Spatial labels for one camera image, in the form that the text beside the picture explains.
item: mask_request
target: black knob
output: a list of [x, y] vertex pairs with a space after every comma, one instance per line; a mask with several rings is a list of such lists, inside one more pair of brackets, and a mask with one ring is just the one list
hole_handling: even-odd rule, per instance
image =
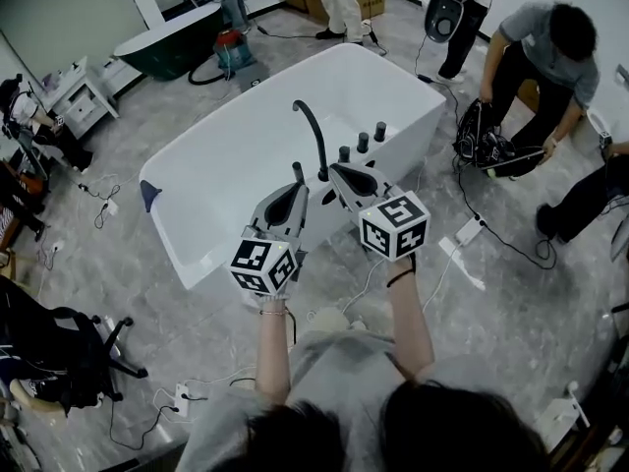
[[347, 146], [339, 147], [338, 162], [350, 162], [350, 148]]
[[370, 149], [370, 136], [367, 133], [362, 132], [358, 136], [358, 146], [356, 147], [356, 150], [360, 153], [367, 153], [369, 149]]
[[377, 142], [384, 142], [384, 133], [386, 132], [386, 123], [378, 122], [375, 125], [375, 135], [373, 135], [373, 139]]
[[300, 184], [304, 184], [304, 171], [302, 170], [302, 163], [295, 161], [293, 163], [293, 173], [295, 173], [295, 180]]

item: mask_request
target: black hair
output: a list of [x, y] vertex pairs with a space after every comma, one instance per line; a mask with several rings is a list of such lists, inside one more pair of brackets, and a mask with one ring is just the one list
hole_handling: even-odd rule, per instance
[[550, 14], [550, 40], [564, 56], [583, 61], [597, 48], [597, 29], [579, 7], [556, 4]]
[[344, 462], [336, 415], [301, 402], [277, 406], [250, 420], [243, 452], [212, 472], [340, 472]]
[[540, 436], [507, 400], [434, 382], [405, 382], [392, 393], [381, 415], [380, 445], [387, 472], [550, 470]]

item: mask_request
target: white pants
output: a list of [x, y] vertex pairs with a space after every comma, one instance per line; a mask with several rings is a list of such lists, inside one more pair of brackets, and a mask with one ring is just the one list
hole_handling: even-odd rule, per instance
[[325, 12], [330, 17], [327, 25], [334, 33], [343, 33], [347, 28], [347, 40], [363, 40], [361, 7], [358, 0], [321, 0]]

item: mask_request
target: bathtub faucet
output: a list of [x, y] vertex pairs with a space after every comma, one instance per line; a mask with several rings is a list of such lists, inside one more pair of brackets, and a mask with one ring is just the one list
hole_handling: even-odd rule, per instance
[[316, 148], [318, 149], [319, 161], [318, 179], [321, 182], [327, 182], [329, 178], [327, 176], [327, 158], [325, 156], [325, 141], [323, 140], [323, 133], [321, 132], [321, 128], [319, 127], [315, 115], [310, 110], [310, 108], [301, 99], [296, 99], [295, 101], [293, 101], [293, 110], [297, 112], [300, 109], [302, 110], [302, 112], [304, 112], [304, 115], [308, 119], [308, 122], [311, 124], [311, 128], [313, 128], [314, 138], [316, 139]]

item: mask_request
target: gray shirt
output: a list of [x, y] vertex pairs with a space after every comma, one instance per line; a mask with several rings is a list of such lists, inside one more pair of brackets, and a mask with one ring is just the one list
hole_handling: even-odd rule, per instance
[[[287, 405], [305, 400], [334, 412], [347, 432], [346, 470], [382, 470], [379, 415], [404, 378], [392, 362], [393, 342], [369, 332], [309, 332], [290, 354], [291, 392]], [[467, 389], [495, 391], [493, 375], [482, 359], [455, 357], [418, 374]], [[238, 454], [247, 438], [247, 420], [270, 405], [257, 392], [220, 387], [205, 404], [177, 467], [178, 472], [208, 471]]]
[[550, 81], [572, 89], [574, 99], [588, 108], [599, 86], [599, 68], [594, 57], [573, 61], [559, 53], [550, 40], [552, 4], [528, 3], [504, 20], [500, 33], [510, 42], [522, 41], [529, 61]]

